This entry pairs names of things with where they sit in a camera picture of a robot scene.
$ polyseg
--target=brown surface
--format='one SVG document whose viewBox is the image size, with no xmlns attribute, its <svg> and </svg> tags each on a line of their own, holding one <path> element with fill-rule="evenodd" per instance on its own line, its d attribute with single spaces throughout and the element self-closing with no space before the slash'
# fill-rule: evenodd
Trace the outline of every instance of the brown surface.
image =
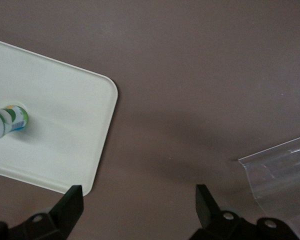
<svg viewBox="0 0 300 240">
<path fill-rule="evenodd" d="M 198 183 L 263 215 L 236 159 L 300 136 L 300 1 L 0 1 L 0 40 L 119 89 L 70 239 L 188 239 Z M 60 197 L 0 176 L 0 220 Z"/>
</svg>

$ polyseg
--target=transparent plastic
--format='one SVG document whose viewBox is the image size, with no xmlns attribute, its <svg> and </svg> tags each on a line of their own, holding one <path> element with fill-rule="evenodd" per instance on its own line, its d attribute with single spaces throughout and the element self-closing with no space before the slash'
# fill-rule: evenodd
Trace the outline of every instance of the transparent plastic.
<svg viewBox="0 0 300 240">
<path fill-rule="evenodd" d="M 239 162 L 264 212 L 286 222 L 300 238 L 300 138 Z"/>
</svg>

